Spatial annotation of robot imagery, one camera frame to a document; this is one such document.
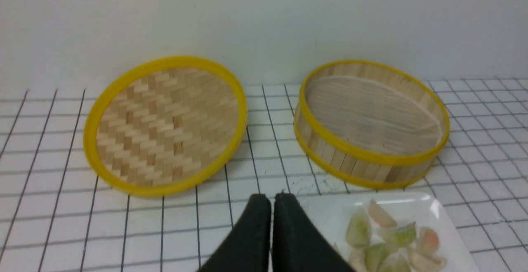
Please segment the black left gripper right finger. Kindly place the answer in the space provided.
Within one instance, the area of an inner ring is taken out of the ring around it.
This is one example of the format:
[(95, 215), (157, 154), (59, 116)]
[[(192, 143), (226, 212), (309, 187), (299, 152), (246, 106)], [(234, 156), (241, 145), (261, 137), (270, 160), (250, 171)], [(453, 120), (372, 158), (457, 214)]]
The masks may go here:
[(272, 231), (274, 272), (352, 272), (316, 229), (291, 193), (275, 196)]

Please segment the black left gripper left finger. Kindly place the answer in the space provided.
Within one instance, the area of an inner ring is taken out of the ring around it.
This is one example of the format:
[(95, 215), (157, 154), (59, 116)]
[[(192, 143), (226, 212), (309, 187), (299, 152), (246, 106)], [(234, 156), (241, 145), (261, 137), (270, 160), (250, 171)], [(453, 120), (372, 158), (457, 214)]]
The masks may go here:
[(253, 194), (222, 244), (200, 272), (267, 272), (269, 268), (271, 203)]

